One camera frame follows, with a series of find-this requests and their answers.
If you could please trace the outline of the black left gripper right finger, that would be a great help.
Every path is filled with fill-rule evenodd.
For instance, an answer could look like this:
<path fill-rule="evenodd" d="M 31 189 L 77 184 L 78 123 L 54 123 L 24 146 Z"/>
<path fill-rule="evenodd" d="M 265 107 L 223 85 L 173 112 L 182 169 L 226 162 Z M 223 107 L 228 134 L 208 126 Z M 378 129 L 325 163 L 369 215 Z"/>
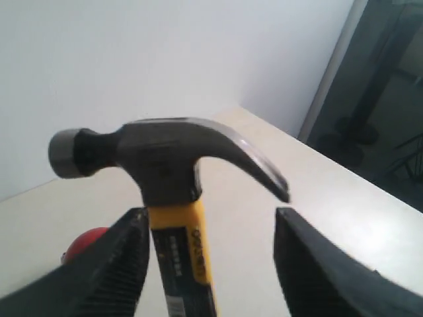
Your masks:
<path fill-rule="evenodd" d="M 421 316 L 422 297 L 351 258 L 295 209 L 275 212 L 274 263 L 292 316 Z"/>

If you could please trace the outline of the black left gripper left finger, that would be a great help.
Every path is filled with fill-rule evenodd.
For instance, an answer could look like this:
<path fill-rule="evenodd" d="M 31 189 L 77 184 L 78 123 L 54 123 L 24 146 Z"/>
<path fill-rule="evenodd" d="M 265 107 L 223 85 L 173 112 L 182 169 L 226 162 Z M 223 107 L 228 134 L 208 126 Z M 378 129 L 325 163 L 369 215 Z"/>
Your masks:
<path fill-rule="evenodd" d="M 134 316 L 149 264 L 149 220 L 133 208 L 69 262 L 1 299 L 2 316 Z"/>

